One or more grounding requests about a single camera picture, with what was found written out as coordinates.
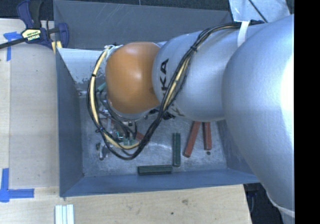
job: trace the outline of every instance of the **black cord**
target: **black cord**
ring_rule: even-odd
[[[267,19],[265,18],[265,16],[263,16],[263,14],[258,10],[258,8],[256,7],[256,5],[252,2],[252,0],[249,0],[249,2],[252,4],[253,8],[258,12],[258,14],[261,16],[261,18],[268,23]]]

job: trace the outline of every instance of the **table surface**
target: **table surface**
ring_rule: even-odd
[[[22,30],[22,21],[0,19],[0,44],[6,42],[4,33]],[[14,93],[11,91],[11,62],[15,61],[15,48],[30,51],[32,45],[13,46],[11,61],[7,61],[7,49],[0,50],[0,176],[2,169],[9,167],[10,93]],[[74,205],[76,224],[252,223],[242,185],[67,198],[59,197],[58,186],[36,187],[34,198],[0,202],[0,223],[54,223],[55,205],[68,204]]]

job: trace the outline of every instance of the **wire bundle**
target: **wire bundle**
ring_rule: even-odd
[[[249,25],[256,25],[261,24],[261,21],[251,21]],[[98,128],[98,131],[101,133],[102,138],[107,146],[107,148],[117,157],[123,159],[123,160],[132,160],[136,158],[140,152],[144,149],[144,147],[148,144],[150,141],[152,135],[154,134],[155,130],[161,123],[166,111],[168,111],[169,107],[172,105],[174,100],[179,95],[179,92],[183,88],[183,85],[186,81],[187,75],[189,73],[190,64],[192,61],[192,58],[194,54],[198,51],[198,48],[201,46],[201,44],[206,41],[206,39],[214,32],[220,31],[220,30],[226,30],[226,29],[239,29],[241,27],[241,22],[232,22],[228,24],[223,24],[216,26],[214,28],[208,28],[204,31],[202,31],[199,36],[197,37],[197,40],[194,42],[194,44],[189,48],[189,50],[185,53],[185,55],[182,57],[181,61],[179,62],[169,84],[168,89],[166,90],[162,102],[159,106],[159,111],[156,116],[156,119],[152,122],[152,124],[149,126],[148,130],[146,131],[143,139],[140,142],[137,142],[133,145],[122,145],[119,144],[102,125],[100,117],[99,117],[99,105],[98,105],[98,99],[97,99],[97,93],[99,93],[99,98],[104,107],[109,111],[109,115],[105,115],[108,118],[111,118],[114,120],[117,124],[121,126],[121,128],[125,131],[127,136],[129,134],[132,134],[133,138],[136,138],[137,135],[137,124],[135,125],[135,131],[132,131],[129,127],[124,125],[118,118],[117,114],[115,114],[112,109],[110,108],[110,105],[108,103],[108,98],[106,100],[106,103],[103,102],[101,99],[102,92],[99,90],[96,90],[96,76],[99,70],[100,65],[103,62],[103,59],[106,57],[108,51],[111,49],[111,46],[109,46],[107,49],[105,49],[101,55],[99,56],[95,67],[93,69],[91,78],[89,80],[88,90],[87,90],[87,107],[89,114]],[[117,151],[115,151],[111,145],[120,148],[121,151],[126,155],[119,154]],[[131,150],[136,148],[134,153],[129,153],[127,150]]]

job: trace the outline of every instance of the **gray bin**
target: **gray bin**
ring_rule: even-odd
[[[137,166],[172,163],[172,134],[181,134],[181,152],[192,121],[164,120],[142,153],[131,161],[111,153],[99,160],[102,142],[87,110],[85,90],[95,52],[105,45],[134,41],[163,42],[231,21],[226,11],[113,3],[54,1],[54,21],[68,24],[69,49],[56,53],[60,196],[147,192],[259,182],[233,142],[225,121],[212,122],[212,150],[204,151],[199,130],[190,158],[171,174],[139,176]],[[139,123],[146,131],[153,117]]]

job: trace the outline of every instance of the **clamp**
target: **clamp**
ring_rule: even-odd
[[[48,22],[46,29],[42,27],[39,20],[39,10],[42,1],[24,0],[17,5],[19,19],[25,24],[25,30],[21,32],[21,38],[0,44],[0,49],[10,47],[19,43],[38,44],[53,50],[53,40],[50,34],[60,33],[62,47],[67,47],[69,42],[69,30],[66,23],[59,23],[57,27],[49,29]]]

